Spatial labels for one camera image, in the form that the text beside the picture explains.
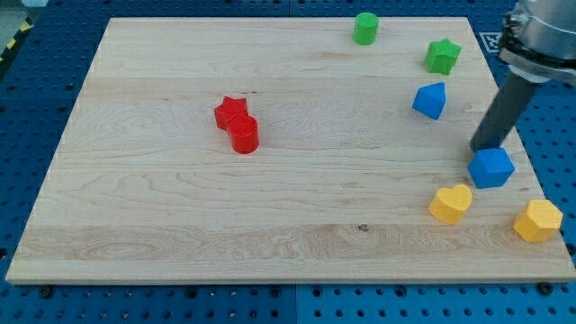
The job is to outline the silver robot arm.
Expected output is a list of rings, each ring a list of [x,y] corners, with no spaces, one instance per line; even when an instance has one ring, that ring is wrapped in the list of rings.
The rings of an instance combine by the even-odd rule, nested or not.
[[[503,18],[499,59],[526,79],[575,85],[575,0],[518,0]]]

